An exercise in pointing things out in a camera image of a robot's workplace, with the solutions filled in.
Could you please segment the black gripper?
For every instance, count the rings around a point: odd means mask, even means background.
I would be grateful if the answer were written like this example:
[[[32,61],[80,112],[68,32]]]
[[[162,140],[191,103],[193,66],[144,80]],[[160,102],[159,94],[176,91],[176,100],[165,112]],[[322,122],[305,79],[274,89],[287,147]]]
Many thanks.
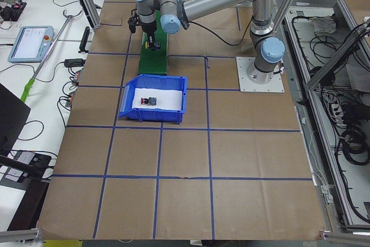
[[[142,27],[144,33],[147,34],[149,39],[149,49],[155,50],[156,49],[156,40],[155,40],[155,32],[156,32],[156,16],[155,13],[152,13],[148,16],[143,16],[138,13],[136,9],[131,11],[131,17],[128,19],[128,26],[131,33],[136,32],[137,27]]]

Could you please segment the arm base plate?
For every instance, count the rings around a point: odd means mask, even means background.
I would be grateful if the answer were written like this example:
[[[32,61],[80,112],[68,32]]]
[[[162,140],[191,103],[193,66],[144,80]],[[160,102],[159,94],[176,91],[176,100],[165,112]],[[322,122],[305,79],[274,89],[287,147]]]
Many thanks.
[[[236,57],[239,88],[244,93],[284,93],[279,67],[262,73],[254,65],[254,57]]]

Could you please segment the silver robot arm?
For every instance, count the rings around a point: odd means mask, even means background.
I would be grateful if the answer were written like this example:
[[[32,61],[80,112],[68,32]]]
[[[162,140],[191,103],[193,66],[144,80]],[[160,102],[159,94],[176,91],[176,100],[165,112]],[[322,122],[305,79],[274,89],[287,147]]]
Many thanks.
[[[276,66],[262,54],[261,39],[268,38],[277,26],[278,20],[272,17],[271,0],[135,0],[136,10],[128,19],[128,26],[135,33],[138,26],[147,35],[148,47],[158,50],[160,45],[156,42],[157,29],[156,11],[161,13],[161,27],[167,34],[175,34],[181,28],[189,28],[192,21],[234,6],[244,1],[253,4],[250,36],[253,41],[257,58],[255,69],[261,73],[271,73]]]

